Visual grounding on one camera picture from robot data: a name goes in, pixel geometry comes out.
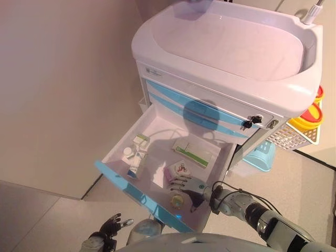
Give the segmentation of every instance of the blue basket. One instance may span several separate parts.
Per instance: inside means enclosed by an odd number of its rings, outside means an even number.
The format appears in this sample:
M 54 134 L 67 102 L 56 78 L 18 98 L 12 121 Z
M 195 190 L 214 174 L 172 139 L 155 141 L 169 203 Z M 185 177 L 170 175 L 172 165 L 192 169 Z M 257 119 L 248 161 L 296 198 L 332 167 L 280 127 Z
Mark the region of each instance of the blue basket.
M 275 149 L 275 144 L 265 141 L 248 153 L 243 160 L 263 172 L 269 172 L 273 165 Z

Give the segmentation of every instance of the blue drawer stripe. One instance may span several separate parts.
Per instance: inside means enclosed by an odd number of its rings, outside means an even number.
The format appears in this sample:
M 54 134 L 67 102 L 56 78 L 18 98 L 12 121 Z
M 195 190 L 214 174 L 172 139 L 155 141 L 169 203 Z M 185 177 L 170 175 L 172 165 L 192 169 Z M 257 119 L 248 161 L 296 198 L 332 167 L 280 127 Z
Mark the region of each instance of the blue drawer stripe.
M 173 101 L 181 104 L 182 106 L 196 113 L 203 114 L 206 117 L 210 117 L 212 119 L 223 121 L 223 122 L 228 122 L 234 125 L 242 125 L 243 123 L 242 119 L 234 117 L 233 115 L 230 115 L 223 111 L 217 110 L 216 108 L 213 108 L 202 102 L 191 99 L 190 97 L 187 97 L 181 93 L 175 92 L 169 88 L 165 88 L 161 85 L 156 84 L 153 81 L 147 80 L 147 83 L 150 84 L 158 92 L 164 94 L 165 96 L 172 99 Z
M 224 134 L 228 134 L 228 135 L 232 135 L 232 136 L 235 136 L 235 137 L 238 137 L 238 138 L 248 138 L 248 136 L 246 135 L 243 135 L 243 134 L 240 134 L 240 133 L 237 133 L 236 131 L 233 131 L 233 130 L 230 130 L 222 125 L 219 125 L 217 123 L 214 123 L 212 121 L 209 121 L 205 118 L 202 118 L 194 113 L 191 113 L 189 112 L 188 110 L 184 110 L 183 108 L 161 98 L 161 97 L 158 97 L 156 96 L 155 94 L 153 93 L 150 93 L 149 94 L 155 99 L 157 100 L 159 103 L 163 104 L 165 107 L 169 108 L 170 110 L 174 111 L 175 113 L 181 115 L 183 118 L 193 122 L 193 123 L 196 123 L 198 125 L 201 125 L 207 129 L 210 129 L 210 130 L 216 130 L 216 131 L 219 131 L 221 133 L 224 133 Z
M 137 189 L 134 185 L 125 180 L 118 173 L 110 169 L 106 164 L 100 161 L 96 161 L 95 166 L 105 177 L 107 177 L 120 190 L 122 190 L 126 194 L 129 194 L 140 204 L 144 205 L 155 218 L 159 219 L 168 226 L 175 228 L 179 232 L 184 233 L 194 232 L 191 228 L 189 228 L 187 225 L 185 225 L 183 222 L 179 220 L 180 216 L 174 216 L 171 213 L 169 213 L 157 202 L 155 202 L 150 197 L 142 193 L 139 189 Z

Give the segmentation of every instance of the open drawer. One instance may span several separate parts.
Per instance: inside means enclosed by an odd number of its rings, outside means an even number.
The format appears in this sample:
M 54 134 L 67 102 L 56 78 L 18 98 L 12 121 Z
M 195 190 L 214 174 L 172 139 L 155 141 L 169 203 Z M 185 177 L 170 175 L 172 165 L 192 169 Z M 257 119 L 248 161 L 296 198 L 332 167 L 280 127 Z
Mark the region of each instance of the open drawer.
M 127 176 L 129 165 L 122 161 L 123 150 L 133 143 L 137 134 L 150 137 L 144 170 L 139 180 Z M 211 166 L 201 167 L 197 163 L 173 151 L 177 139 L 201 146 L 213 154 Z M 203 202 L 191 213 L 192 202 L 188 195 L 181 195 L 184 204 L 181 209 L 171 205 L 172 192 L 163 174 L 166 166 L 184 160 L 191 175 L 212 185 L 222 180 L 228 169 L 236 144 L 216 138 L 216 131 L 197 125 L 171 112 L 165 106 L 151 105 L 133 127 L 114 146 L 97 168 L 120 190 L 144 205 L 150 213 L 180 232 L 201 232 L 211 212 Z

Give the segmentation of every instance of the drawer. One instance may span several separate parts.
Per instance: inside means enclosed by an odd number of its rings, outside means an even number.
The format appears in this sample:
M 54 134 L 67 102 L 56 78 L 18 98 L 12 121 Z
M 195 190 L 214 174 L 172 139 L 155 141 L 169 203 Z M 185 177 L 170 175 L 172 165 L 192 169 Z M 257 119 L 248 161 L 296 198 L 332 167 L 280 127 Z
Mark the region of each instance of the drawer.
M 208 185 L 222 180 L 235 151 L 236 144 L 207 138 L 211 130 L 172 112 L 161 104 L 152 104 L 141 118 L 131 127 L 122 139 L 112 148 L 103 161 L 97 161 L 96 167 L 120 190 L 131 196 L 137 203 L 145 206 L 149 212 L 180 232 L 201 232 L 211 212 L 207 202 L 194 212 L 190 212 L 192 202 L 181 193 L 184 205 L 181 209 L 172 207 L 171 192 L 163 175 L 166 166 L 180 160 Z M 150 137 L 143 173 L 139 180 L 127 176 L 129 165 L 122 161 L 123 150 L 132 144 L 137 134 Z M 198 144 L 213 154 L 206 168 L 174 152 L 172 147 L 177 139 Z
M 262 123 L 258 124 L 261 128 L 266 129 L 267 125 L 273 119 L 277 119 L 279 121 L 282 120 L 282 117 L 279 115 L 258 108 L 253 104 L 238 101 L 216 90 L 206 88 L 198 83 L 182 79 L 181 77 L 156 69 L 152 66 L 145 65 L 138 61 L 137 66 L 141 78 L 159 83 L 179 93 L 188 95 L 192 99 L 202 100 L 210 106 L 215 104 L 215 107 L 242 120 L 248 120 L 251 116 L 261 115 L 263 117 Z
M 254 124 L 250 129 L 243 130 L 242 125 L 245 120 L 226 113 L 214 105 L 209 106 L 203 101 L 194 100 L 189 96 L 185 96 L 153 81 L 147 80 L 146 86 L 152 103 L 161 103 L 175 113 L 183 114 L 183 117 L 188 116 L 188 111 L 195 114 L 192 118 L 188 119 L 194 123 L 213 124 L 212 129 L 219 131 L 222 134 L 220 136 L 221 139 L 226 142 L 242 145 L 259 129 Z

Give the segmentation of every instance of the small bottle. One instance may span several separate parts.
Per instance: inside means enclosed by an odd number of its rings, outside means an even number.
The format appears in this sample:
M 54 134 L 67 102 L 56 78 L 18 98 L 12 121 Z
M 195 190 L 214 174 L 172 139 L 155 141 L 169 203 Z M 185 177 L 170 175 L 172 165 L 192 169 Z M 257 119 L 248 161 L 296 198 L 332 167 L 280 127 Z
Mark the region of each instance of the small bottle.
M 125 155 L 125 157 L 126 157 L 127 159 L 131 159 L 131 158 L 134 157 L 134 155 L 135 155 L 134 148 L 126 147 L 126 148 L 123 150 L 123 154 Z
M 184 204 L 184 199 L 182 195 L 179 193 L 172 193 L 171 195 L 172 197 L 170 200 L 170 204 L 172 205 L 172 207 L 175 209 L 181 209 Z

